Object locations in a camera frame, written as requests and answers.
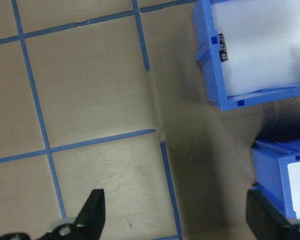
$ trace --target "blue storage bin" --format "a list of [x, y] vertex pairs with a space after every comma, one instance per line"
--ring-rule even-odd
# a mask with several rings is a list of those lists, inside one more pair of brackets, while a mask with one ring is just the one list
[[227, 96], [220, 50], [218, 29], [215, 28], [212, 5], [221, 2], [236, 0], [197, 0], [193, 20], [196, 32], [198, 52], [195, 55], [197, 62], [202, 62], [202, 73], [206, 87], [207, 98], [219, 106], [222, 111], [237, 109], [270, 101], [295, 97], [300, 95], [300, 83], [281, 85], [260, 89], [254, 92]]
[[255, 143], [252, 158], [258, 185], [254, 188], [262, 191], [284, 216], [300, 219], [300, 211], [295, 211], [300, 210], [297, 206], [300, 199], [292, 194], [292, 187], [296, 187], [296, 182], [292, 181], [298, 177], [296, 174], [300, 176], [300, 140], [256, 140]]

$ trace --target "grid of blue tape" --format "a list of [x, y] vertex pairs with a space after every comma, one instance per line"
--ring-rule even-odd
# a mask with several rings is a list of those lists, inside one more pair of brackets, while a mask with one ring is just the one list
[[[139, 8], [138, 0], [132, 0], [133, 10], [130, 10], [130, 11], [124, 11], [124, 12], [120, 12], [120, 13], [115, 13], [115, 14], [110, 14], [110, 15], [106, 15], [106, 16], [88, 19], [83, 22], [73, 22], [73, 23], [68, 23], [68, 24], [64, 24], [64, 25], [60, 25], [60, 26], [55, 26], [55, 27], [50, 27], [50, 28], [46, 28], [46, 29], [42, 29], [42, 30], [24, 33], [22, 24], [21, 24], [20, 15], [19, 15], [17, 0], [11, 0], [18, 35], [0, 39], [0, 45], [15, 42], [15, 41], [20, 41], [22, 54], [24, 57], [24, 62], [25, 62], [25, 66], [26, 66], [26, 70], [27, 70], [27, 74], [28, 74], [28, 78], [29, 78], [29, 83], [31, 86], [32, 96], [33, 96], [33, 100], [34, 100], [34, 104], [35, 104], [35, 109], [37, 112], [37, 117], [38, 117], [40, 129], [41, 129], [45, 149], [33, 151], [33, 152], [27, 152], [27, 153], [18, 154], [18, 155], [13, 155], [13, 156], [2, 157], [2, 158], [0, 158], [0, 163], [5, 163], [5, 162], [19, 160], [19, 159], [25, 159], [25, 158], [30, 158], [30, 157], [40, 156], [40, 155], [47, 155], [49, 167], [51, 170], [52, 180], [53, 180], [53, 184], [54, 184], [54, 188], [55, 188], [55, 192], [56, 192], [56, 196], [57, 196], [57, 200], [58, 200], [62, 218], [66, 218], [67, 216], [66, 216], [65, 206], [64, 206], [63, 199], [62, 199], [62, 194], [61, 194], [61, 190], [60, 190], [60, 186], [59, 186], [59, 182], [58, 182], [58, 177], [57, 177], [52, 153], [64, 151], [64, 150], [68, 150], [68, 149], [74, 149], [74, 148], [94, 145], [94, 144], [99, 144], [99, 143], [106, 143], [106, 142], [110, 142], [110, 141], [136, 137], [136, 136], [145, 135], [145, 134], [150, 134], [150, 133], [154, 133], [155, 130], [154, 129], [143, 129], [143, 130], [139, 130], [139, 131], [128, 132], [128, 133], [107, 136], [107, 137], [102, 137], [102, 138], [96, 138], [96, 139], [92, 139], [92, 140], [81, 141], [81, 142], [76, 142], [76, 143], [72, 143], [72, 144], [67, 144], [67, 145], [62, 145], [62, 146], [57, 146], [57, 147], [51, 148], [49, 139], [48, 139], [48, 135], [47, 135], [47, 130], [46, 130], [43, 114], [42, 114], [42, 110], [41, 110], [41, 106], [40, 106], [36, 83], [34, 80], [25, 39], [134, 15], [136, 27], [137, 27], [137, 31], [138, 31], [138, 35], [139, 35], [140, 48], [142, 51], [144, 67], [147, 71], [150, 71], [150, 62], [149, 62], [149, 58], [148, 58], [148, 51], [147, 51], [146, 40], [145, 40], [145, 36], [144, 36], [140, 13], [148, 13], [148, 12], [152, 12], [152, 11], [161, 10], [164, 8], [169, 8], [169, 7], [183, 5], [183, 4], [189, 4], [189, 3], [193, 3], [193, 2], [196, 2], [196, 0], [176, 0], [176, 1], [171, 1], [171, 2], [166, 2], [166, 3], [162, 3], [162, 4]], [[167, 183], [168, 183], [168, 189], [169, 189], [169, 193], [170, 193], [171, 204], [173, 207], [177, 235], [158, 238], [155, 240], [182, 240], [181, 223], [180, 223], [177, 201], [176, 201], [176, 196], [175, 196], [175, 192], [174, 192], [174, 188], [173, 188], [173, 182], [172, 182], [172, 177], [171, 177], [171, 172], [170, 172], [170, 167], [169, 167], [166, 144], [163, 142], [163, 143], [161, 143], [160, 146], [161, 146], [161, 152], [162, 152], [162, 157], [163, 157], [166, 179], [167, 179]]]

